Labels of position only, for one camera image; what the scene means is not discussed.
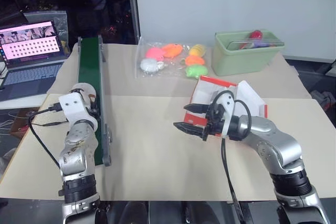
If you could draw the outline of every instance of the laptop keyboard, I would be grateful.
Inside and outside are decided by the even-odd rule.
[[[31,68],[15,72],[9,72],[5,79],[4,86],[26,81],[35,81],[40,79],[56,77],[57,72],[61,68],[61,66],[62,64],[49,65],[40,68]]]

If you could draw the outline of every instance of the white toy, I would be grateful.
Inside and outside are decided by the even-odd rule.
[[[156,73],[160,69],[164,68],[164,62],[163,61],[157,61],[155,59],[143,59],[140,63],[140,68],[145,73]]]

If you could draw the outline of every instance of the laptop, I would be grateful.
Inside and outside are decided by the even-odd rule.
[[[0,55],[0,101],[46,93],[67,58],[52,20],[0,29]]]

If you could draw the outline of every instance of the green plastic bin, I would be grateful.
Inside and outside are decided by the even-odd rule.
[[[216,75],[227,76],[230,74],[260,71],[277,52],[285,47],[285,44],[270,31],[260,31],[262,32],[263,40],[273,41],[276,45],[280,46],[239,49],[241,44],[232,41],[246,40],[253,31],[216,33],[215,48],[212,56],[212,68]]]

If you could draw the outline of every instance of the pink toy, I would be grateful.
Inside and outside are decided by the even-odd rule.
[[[163,55],[166,52],[159,47],[152,47],[146,52],[146,58],[155,59],[157,61],[163,61]]]

